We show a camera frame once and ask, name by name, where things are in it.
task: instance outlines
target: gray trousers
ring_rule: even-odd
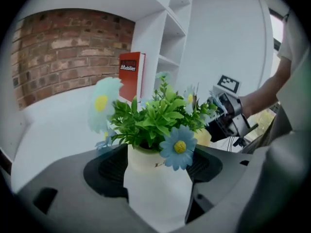
[[[253,154],[257,148],[265,147],[280,136],[292,130],[291,124],[282,106],[279,107],[276,117],[271,122],[266,132],[243,148],[240,153]]]

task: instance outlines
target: book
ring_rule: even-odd
[[[142,74],[146,55],[141,52],[120,54],[119,78],[123,86],[120,96],[132,101],[137,96],[137,102],[141,98]]]

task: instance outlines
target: black fisheye border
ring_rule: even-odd
[[[300,19],[305,31],[311,38],[310,23],[310,0],[285,0],[295,11]],[[6,34],[7,29],[15,18],[16,14],[26,0],[0,0],[1,5],[1,30],[0,42]],[[310,228],[308,217],[308,205],[310,205],[310,173],[298,193],[291,199],[284,210],[274,220],[269,222],[259,232],[269,232],[276,229],[278,232],[296,230],[304,231]],[[47,232],[34,218],[32,218],[15,200],[10,190],[6,186],[4,178],[0,173],[0,232],[32,231]]]

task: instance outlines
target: person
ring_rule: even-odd
[[[299,67],[306,53],[310,50],[310,42],[293,10],[283,19],[283,41],[278,51],[280,62],[274,76],[269,78],[261,88],[246,96],[240,97],[242,113],[251,115],[269,108],[277,102],[276,94]],[[274,139],[292,130],[282,106],[266,130],[266,132],[242,149],[241,153],[254,153],[259,147],[268,146]]]

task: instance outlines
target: white t-shirt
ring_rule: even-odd
[[[300,65],[310,48],[310,42],[296,14],[290,10],[287,22],[283,20],[283,41],[278,51],[278,57],[292,61],[291,74]]]

